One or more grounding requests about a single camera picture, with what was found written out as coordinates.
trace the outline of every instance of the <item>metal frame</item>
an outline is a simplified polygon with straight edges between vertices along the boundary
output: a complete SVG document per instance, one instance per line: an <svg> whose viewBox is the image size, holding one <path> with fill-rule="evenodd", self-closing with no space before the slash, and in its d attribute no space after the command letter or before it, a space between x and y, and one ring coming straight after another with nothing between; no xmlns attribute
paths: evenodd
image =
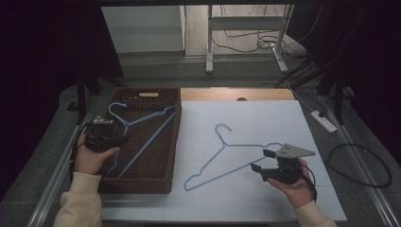
<svg viewBox="0 0 401 227"><path fill-rule="evenodd" d="M330 111L333 110L333 106L331 105L331 103L327 102L323 96L320 96L320 99L328 110L327 113L329 114L330 119L334 122L337 129L339 130L342 143L353 144L352 138L348 134L347 129L345 129L344 126L340 124L335 115ZM377 184L374 176L371 173L370 168L366 166L365 161L363 161L363 158L360 156L360 153L357 152L356 148L353 147L349 148L348 150L348 156L351 159L359 177L366 183ZM383 193L383 190L381 188L370 186L365 186L365 188L385 225L391 227L400 226L400 222L395 216L392 206L387 200L386 195Z"/></svg>
<svg viewBox="0 0 401 227"><path fill-rule="evenodd" d="M88 102L89 110L92 110L96 105L96 97L91 98ZM53 174L50 177L50 180L47 182L47 186L44 189L44 192L41 195L41 198L39 199L35 209L33 210L32 215L26 226L40 227L44 225L47 214L53 204L54 199L57 196L62 180L64 179L65 174L67 173L70 166L69 161L71 150L79 133L79 129L85 122L88 121L88 119L92 118L95 118L95 112L88 112L83 118L82 124L76 126L73 134L71 135L71 137L69 137L68 144L62 152L61 158L59 159L59 162L57 163L56 168L54 169Z"/></svg>
<svg viewBox="0 0 401 227"><path fill-rule="evenodd" d="M281 42L286 34L289 16L293 5L287 5L284 16L224 16L213 17L213 5L208 5L208 37L206 50L206 73L213 73L213 40L214 30L274 30L279 31L277 41L272 48L274 58L282 73L286 73L288 68L283 60L281 52Z"/></svg>

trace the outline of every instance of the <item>power strip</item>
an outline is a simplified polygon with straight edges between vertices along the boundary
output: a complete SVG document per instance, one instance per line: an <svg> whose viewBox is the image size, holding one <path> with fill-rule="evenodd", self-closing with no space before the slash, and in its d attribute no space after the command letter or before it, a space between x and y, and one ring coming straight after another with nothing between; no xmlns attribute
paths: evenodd
<svg viewBox="0 0 401 227"><path fill-rule="evenodd" d="M334 131L337 130L337 128L331 124L330 121L327 120L324 116L320 117L318 111L314 111L310 113L310 115L329 133L333 133Z"/></svg>

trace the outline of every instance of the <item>blue wire hanger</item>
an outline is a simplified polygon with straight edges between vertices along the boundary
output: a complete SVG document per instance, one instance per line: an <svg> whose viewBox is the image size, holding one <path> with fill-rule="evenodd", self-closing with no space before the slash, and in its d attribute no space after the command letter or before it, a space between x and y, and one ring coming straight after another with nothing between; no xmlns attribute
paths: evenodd
<svg viewBox="0 0 401 227"><path fill-rule="evenodd" d="M250 163L247 163L247 164L244 165L244 166L239 166L239 167L237 167L237 168L234 168L234 169L232 169L232 170L230 170L230 171L228 171L228 172L225 172L225 173L223 173L223 174L221 174L221 175L218 175L218 176L216 176L216 177L214 177L214 178L212 178L212 179L209 179L209 180L207 180L207 181L205 181L205 182L203 182L203 183L198 183L198 184L196 184L196 185L194 185L194 186L188 186L188 183L189 183L192 179L199 177L199 176L202 174L202 172L206 169L206 167L207 167L207 166L208 166L208 165L209 165L209 164L225 149L225 148L227 148L227 147L258 147L258 148L267 148L267 147L272 146L272 145L279 145L279 146L281 146L281 147L283 146L283 145L280 144L280 143L269 143L269 144L267 144L267 145L254 145L254 144L243 144L243 145L241 145L241 144L233 144L233 145L231 145L231 144L227 144L227 142L224 141L223 137L221 136L220 132L218 131L218 128L220 128L220 127L223 127L223 128L225 128L226 130L228 130L228 131L232 131L232 129L230 129L230 128L229 128L227 125L225 125L225 124L217 124L217 125L216 125L216 127L215 127L215 132L216 132L216 134L218 135L218 138L219 138L220 141L221 141L222 148L221 148L216 154L214 154L214 155L212 156L212 158L209 159L209 161L206 162L206 164L200 169L200 172L199 172L198 174L192 175L191 177L189 177L189 178L185 181L185 183L183 184L183 188L185 189L185 191L190 191L190 190L193 190L193 189L195 189L195 188L201 187L201 186L203 186L203 185L205 185L205 184L207 184L207 183L210 183L210 182L215 181L215 180L217 180L217 179L219 179L219 178L222 178L222 177L224 177L224 176L227 176L227 175L229 175L229 174L231 174L231 173L233 173L233 172L235 172L235 171L238 171L239 169L244 168L244 167L246 167L246 166L248 166L248 165L250 164ZM256 159L256 160L254 160L254 161L251 162L251 163L259 162L260 160L265 159L265 158L266 158L266 156L263 156L262 158Z"/></svg>
<svg viewBox="0 0 401 227"><path fill-rule="evenodd" d="M176 106L167 106L167 107L165 107L165 109L164 109L163 111L161 111L161 112L151 113L151 114L149 114L149 115L146 115L146 116L143 116L143 117L141 117L141 118L139 118L139 119L136 119L136 120L134 120L134 121L132 121L132 122L128 122L128 121L124 120L121 116L119 116L118 114L116 114L116 113L114 113L114 112L112 111L112 106L114 106L114 105L121 106L121 107L127 107L128 105L125 104L125 103L120 103L120 102L113 102L113 103L111 103L111 104L109 105L109 113L110 113L111 115L113 115L116 119L118 119L118 120L125 126L124 135L127 134L128 129L129 129L131 126L133 126L133 125L135 125L135 124L137 124L137 123L140 123L140 122L142 122L142 121L151 119L151 118L154 117L154 116L157 116L157 115L164 115L168 110L173 109L173 108L176 107ZM148 141L142 146L142 148L138 151L138 153L131 159L131 161L126 165L126 167L124 168L124 170L118 175L117 178L121 178L121 177L130 169L130 167L132 166L132 164L139 158L139 156L144 152L144 150L149 146L149 144L151 144L151 142L154 140L154 138L156 138L156 136L157 136L157 135L160 133L160 131L167 125L167 123L174 117L174 115L175 115L175 113L173 113L173 114L165 121L165 123L164 123L149 139L148 139ZM111 167L109 168L109 170L108 170L108 172L107 172L107 174L106 174L106 177L109 177L110 174L117 168L117 165L118 165L118 153L119 153L119 152L117 152L117 153L114 155L114 160L113 160L114 164L113 164L113 166L111 166Z"/></svg>

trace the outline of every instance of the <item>hanger hook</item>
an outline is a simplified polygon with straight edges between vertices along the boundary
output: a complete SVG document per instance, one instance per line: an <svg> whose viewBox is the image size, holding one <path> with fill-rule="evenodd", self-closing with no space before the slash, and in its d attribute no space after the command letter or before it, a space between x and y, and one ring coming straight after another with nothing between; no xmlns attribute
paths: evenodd
<svg viewBox="0 0 401 227"><path fill-rule="evenodd" d="M221 143L222 143L223 145L227 146L227 143L224 141L223 137L221 136L220 132L218 131L218 128L219 128L219 127L224 127L224 128L225 128L226 130L228 130L228 131L232 131L232 129L230 129L230 127L228 127L228 126L225 125L225 124L218 124L218 125L216 125L216 127L215 127L215 132L218 134L218 138L220 138Z"/></svg>
<svg viewBox="0 0 401 227"><path fill-rule="evenodd" d="M113 115L116 119L118 119L119 121L121 121L121 123L127 128L128 127L128 122L126 120L124 120L123 118L121 118L119 115L115 114L112 111L112 106L117 105L117 106L122 106L122 107L127 107L127 104L124 103L120 103L120 102L114 102L112 104L109 105L109 113L111 115Z"/></svg>

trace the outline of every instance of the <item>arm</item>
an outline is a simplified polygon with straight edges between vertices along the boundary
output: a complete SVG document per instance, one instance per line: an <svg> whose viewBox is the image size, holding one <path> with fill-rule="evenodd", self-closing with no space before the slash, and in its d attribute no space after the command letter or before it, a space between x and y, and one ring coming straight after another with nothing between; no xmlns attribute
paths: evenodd
<svg viewBox="0 0 401 227"><path fill-rule="evenodd" d="M299 159L302 166L307 166L306 161ZM303 167L304 175L309 178L308 170ZM275 181L274 179L268 179L268 182L281 190L294 206L294 212L297 216L301 226L314 226L314 227L332 227L337 226L336 223L331 219L325 217L316 206L315 201L312 199L312 193L310 192L307 183L300 179L297 183L287 185Z"/></svg>
<svg viewBox="0 0 401 227"><path fill-rule="evenodd" d="M82 145L85 136L78 139ZM61 209L56 216L54 226L100 226L101 200L97 187L101 176L96 175L104 161L116 154L119 148L111 148L103 153L95 153L85 146L79 146L74 180L70 190L61 195Z"/></svg>

